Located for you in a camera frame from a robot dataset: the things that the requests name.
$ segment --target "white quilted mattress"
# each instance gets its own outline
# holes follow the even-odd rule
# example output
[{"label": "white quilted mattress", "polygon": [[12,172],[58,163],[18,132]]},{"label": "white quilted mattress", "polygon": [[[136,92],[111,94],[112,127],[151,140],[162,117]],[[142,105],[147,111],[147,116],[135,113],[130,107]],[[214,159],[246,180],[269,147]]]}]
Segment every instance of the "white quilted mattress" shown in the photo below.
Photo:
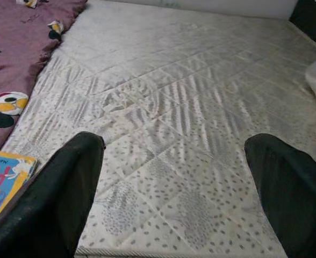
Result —
[{"label": "white quilted mattress", "polygon": [[271,133],[316,160],[316,47],[286,21],[90,0],[3,151],[107,149],[79,254],[286,257],[246,164]]}]

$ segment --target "children's book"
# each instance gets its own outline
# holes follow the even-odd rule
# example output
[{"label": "children's book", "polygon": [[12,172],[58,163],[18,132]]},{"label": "children's book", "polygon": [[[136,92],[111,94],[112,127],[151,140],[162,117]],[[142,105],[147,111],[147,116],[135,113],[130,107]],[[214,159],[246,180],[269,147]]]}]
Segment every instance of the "children's book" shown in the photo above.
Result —
[{"label": "children's book", "polygon": [[37,159],[0,152],[0,212],[33,174]]}]

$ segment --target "white wall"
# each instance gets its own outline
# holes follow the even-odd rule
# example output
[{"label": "white wall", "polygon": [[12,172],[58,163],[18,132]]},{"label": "white wall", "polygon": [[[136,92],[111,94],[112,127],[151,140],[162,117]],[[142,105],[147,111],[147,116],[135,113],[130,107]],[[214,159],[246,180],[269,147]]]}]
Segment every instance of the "white wall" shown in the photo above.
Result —
[{"label": "white wall", "polygon": [[232,15],[288,19],[298,0],[113,0]]}]

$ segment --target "book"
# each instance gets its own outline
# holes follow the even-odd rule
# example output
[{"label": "book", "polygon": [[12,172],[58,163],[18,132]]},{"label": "book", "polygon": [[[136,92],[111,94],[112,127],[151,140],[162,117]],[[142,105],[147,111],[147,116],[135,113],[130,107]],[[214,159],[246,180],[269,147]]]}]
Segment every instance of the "book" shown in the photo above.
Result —
[{"label": "book", "polygon": [[37,159],[0,152],[0,213],[33,174]]}]

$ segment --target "purple blanket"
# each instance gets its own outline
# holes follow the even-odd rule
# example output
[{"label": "purple blanket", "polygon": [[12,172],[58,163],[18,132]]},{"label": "purple blanket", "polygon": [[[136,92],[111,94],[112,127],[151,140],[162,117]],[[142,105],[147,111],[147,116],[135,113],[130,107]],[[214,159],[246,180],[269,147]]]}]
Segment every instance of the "purple blanket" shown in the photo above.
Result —
[{"label": "purple blanket", "polygon": [[59,44],[49,37],[54,31],[47,24],[58,20],[68,30],[86,1],[40,1],[31,9],[16,0],[0,0],[0,148],[26,105],[37,74]]}]

